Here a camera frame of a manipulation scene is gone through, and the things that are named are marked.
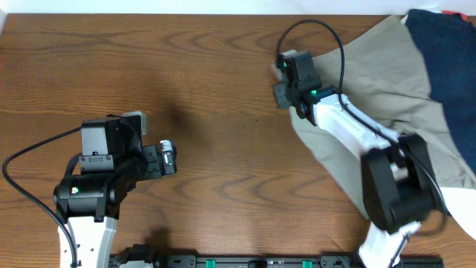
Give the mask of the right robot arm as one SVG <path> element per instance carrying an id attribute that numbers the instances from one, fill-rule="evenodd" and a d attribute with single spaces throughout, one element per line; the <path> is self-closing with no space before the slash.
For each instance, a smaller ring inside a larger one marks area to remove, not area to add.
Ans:
<path id="1" fill-rule="evenodd" d="M 273 92 L 280 109 L 294 107 L 300 118 L 333 135 L 360 162 L 371 224 L 349 267 L 441 267 L 441 261 L 401 256 L 431 211 L 446 212 L 425 140 L 383 127 L 332 86 L 301 90 L 278 83 Z"/>

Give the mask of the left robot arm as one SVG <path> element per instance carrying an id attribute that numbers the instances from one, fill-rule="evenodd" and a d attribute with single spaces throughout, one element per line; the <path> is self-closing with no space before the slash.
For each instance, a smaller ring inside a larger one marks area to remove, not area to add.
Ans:
<path id="1" fill-rule="evenodd" d="M 109 165 L 111 156 L 76 156 L 55 189 L 54 202 L 73 248 L 59 230 L 61 267 L 107 267 L 118 227 L 120 204 L 136 183 L 177 172 L 169 140 L 145 146 Z"/>

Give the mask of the khaki shorts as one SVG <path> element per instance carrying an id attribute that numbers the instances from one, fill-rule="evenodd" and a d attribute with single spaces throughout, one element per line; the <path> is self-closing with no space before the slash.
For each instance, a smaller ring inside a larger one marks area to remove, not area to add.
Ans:
<path id="1" fill-rule="evenodd" d="M 380 124 L 415 132 L 428 144 L 440 188 L 475 189 L 475 173 L 456 148 L 431 86 L 422 54 L 398 16 L 390 16 L 340 50 L 314 57 L 325 84 L 338 84 L 345 67 L 344 94 Z"/>

